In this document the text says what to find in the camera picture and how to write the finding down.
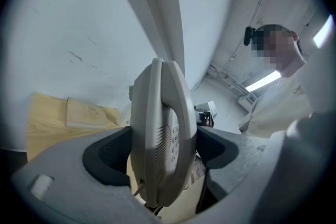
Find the telephone handset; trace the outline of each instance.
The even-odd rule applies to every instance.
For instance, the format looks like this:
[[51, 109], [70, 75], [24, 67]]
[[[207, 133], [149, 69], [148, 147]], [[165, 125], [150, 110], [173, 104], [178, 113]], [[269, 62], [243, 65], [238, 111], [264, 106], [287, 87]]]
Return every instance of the telephone handset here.
[[[131, 164], [148, 207], [169, 206], [190, 176], [196, 152], [196, 119], [183, 73], [175, 61], [154, 59], [135, 80]], [[179, 135], [173, 132], [173, 111]]]

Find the fluorescent light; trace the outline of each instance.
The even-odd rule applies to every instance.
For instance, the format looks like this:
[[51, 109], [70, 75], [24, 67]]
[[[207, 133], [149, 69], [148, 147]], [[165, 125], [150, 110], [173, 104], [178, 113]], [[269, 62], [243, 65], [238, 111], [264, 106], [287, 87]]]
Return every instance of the fluorescent light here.
[[281, 78], [281, 75], [278, 71], [274, 71], [273, 73], [269, 74], [268, 76], [264, 77], [263, 79], [253, 83], [252, 85], [246, 87], [246, 90], [252, 92], [256, 89], [259, 89], [262, 86], [265, 86], [277, 79]]
[[314, 36], [314, 42], [318, 48], [321, 48], [324, 41], [328, 37], [333, 24], [332, 16], [330, 15], [321, 30]]

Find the ceiling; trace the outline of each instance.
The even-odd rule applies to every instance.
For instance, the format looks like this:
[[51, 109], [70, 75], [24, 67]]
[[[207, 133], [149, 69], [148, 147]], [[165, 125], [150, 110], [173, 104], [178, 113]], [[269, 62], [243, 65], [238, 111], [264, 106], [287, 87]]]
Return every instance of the ceiling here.
[[[212, 64], [226, 71], [244, 86], [251, 85], [273, 72], [260, 58], [251, 55], [250, 47], [241, 45], [245, 27], [280, 24], [299, 34], [302, 50], [311, 56], [318, 49], [313, 37], [329, 16], [322, 0], [233, 0], [231, 13]], [[260, 96], [273, 82], [255, 90]]]

